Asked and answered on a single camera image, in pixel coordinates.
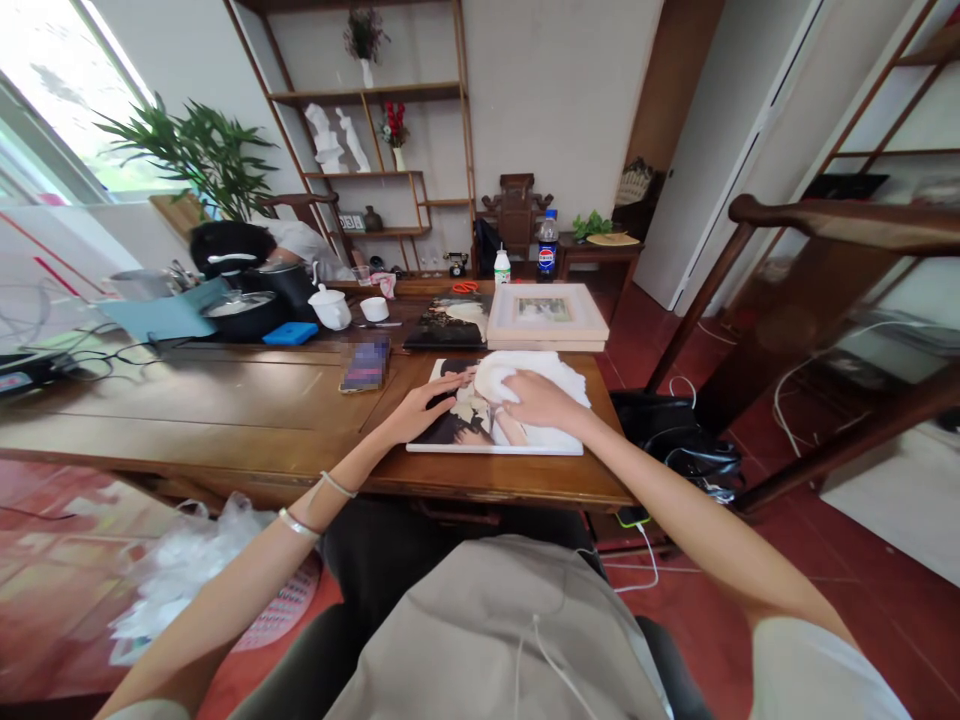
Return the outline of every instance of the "white bottle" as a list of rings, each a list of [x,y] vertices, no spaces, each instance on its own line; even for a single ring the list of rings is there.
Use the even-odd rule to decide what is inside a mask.
[[[503,243],[500,243],[497,259],[493,263],[493,279],[497,285],[510,282],[510,258],[507,256],[507,251],[503,249]]]

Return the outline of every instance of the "white statue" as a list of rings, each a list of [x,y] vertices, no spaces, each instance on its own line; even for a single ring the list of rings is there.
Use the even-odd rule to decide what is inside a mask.
[[[340,147],[337,133],[330,129],[330,120],[327,119],[323,108],[310,103],[304,115],[317,130],[316,135],[313,136],[313,142],[317,146],[316,158],[320,163],[320,169],[325,173],[346,172],[346,167],[340,164],[340,156],[346,151]]]
[[[354,160],[360,166],[358,172],[370,172],[370,163],[367,162],[367,154],[360,147],[360,138],[357,137],[357,131],[353,129],[353,120],[344,115],[340,108],[337,108],[337,115],[340,116],[340,127],[347,135],[347,147],[350,148]]]

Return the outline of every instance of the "door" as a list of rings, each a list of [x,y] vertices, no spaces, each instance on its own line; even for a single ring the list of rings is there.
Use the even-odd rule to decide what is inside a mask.
[[[634,282],[673,310],[822,0],[727,0]]]

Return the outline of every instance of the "potted plant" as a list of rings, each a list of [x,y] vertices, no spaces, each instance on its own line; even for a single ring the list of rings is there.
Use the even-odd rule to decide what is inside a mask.
[[[188,101],[187,117],[179,118],[167,112],[160,95],[156,105],[135,105],[134,111],[129,124],[100,113],[107,122],[95,124],[119,138],[112,143],[116,149],[138,151],[127,160],[147,158],[167,173],[164,179],[190,183],[175,201],[196,190],[204,209],[219,208],[234,220],[264,213],[260,200],[270,194],[266,171],[276,168],[251,156],[247,146],[276,145],[257,134],[260,128],[245,128],[193,100]]]
[[[383,20],[373,8],[361,10],[350,8],[347,16],[347,29],[343,31],[343,43],[352,58],[360,61],[363,68],[363,86],[373,87],[373,73],[370,72],[370,61],[380,64],[380,42],[390,42],[390,37],[383,32]]]
[[[386,107],[387,117],[380,125],[380,139],[393,148],[393,158],[397,164],[397,171],[404,172],[407,165],[403,161],[403,153],[400,148],[403,147],[403,143],[407,141],[407,137],[410,135],[403,125],[403,112],[406,108],[403,103],[400,103],[394,110],[392,102],[387,102]]]
[[[613,232],[613,221],[604,220],[600,213],[594,210],[590,217],[583,221],[577,215],[573,219],[573,235],[577,240],[585,240],[591,235],[608,235]]]

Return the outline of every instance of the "bangle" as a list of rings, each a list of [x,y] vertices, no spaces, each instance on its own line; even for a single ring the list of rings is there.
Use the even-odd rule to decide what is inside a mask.
[[[330,473],[328,473],[326,470],[320,473],[320,482],[318,483],[317,487],[323,487],[325,483],[329,483],[332,487],[336,488],[337,491],[339,491],[343,495],[346,495],[350,499],[353,499],[357,496],[356,493],[350,492],[345,487],[343,487],[340,483],[338,483],[336,480],[330,477]]]
[[[297,521],[293,515],[287,512],[286,508],[280,508],[280,520],[282,520],[283,524],[293,530],[295,533],[304,535],[310,538],[313,542],[316,542],[320,539],[320,533],[311,530],[303,523]]]

